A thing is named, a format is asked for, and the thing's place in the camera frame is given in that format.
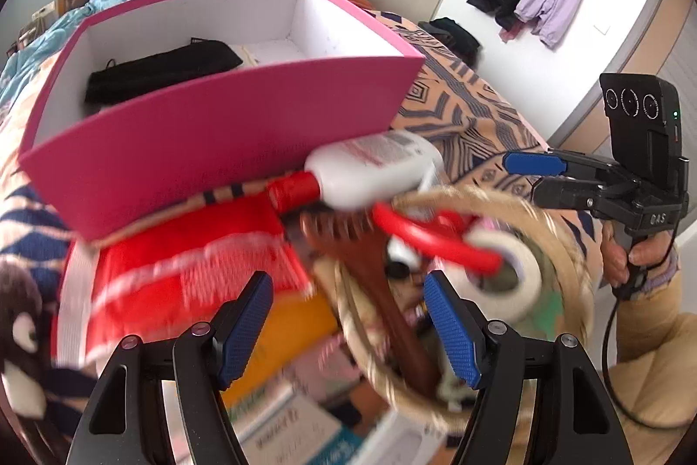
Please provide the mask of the person right hand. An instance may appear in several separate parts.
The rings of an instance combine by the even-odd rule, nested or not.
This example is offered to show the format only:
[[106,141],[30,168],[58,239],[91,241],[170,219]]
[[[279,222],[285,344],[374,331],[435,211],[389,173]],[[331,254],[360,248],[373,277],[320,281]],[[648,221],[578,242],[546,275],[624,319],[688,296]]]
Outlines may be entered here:
[[671,257],[673,256],[673,232],[663,231],[654,234],[626,251],[614,235],[614,224],[602,224],[601,241],[604,280],[613,288],[619,288],[629,280],[629,266],[652,267],[647,273],[645,284],[660,280],[665,275],[675,274]]

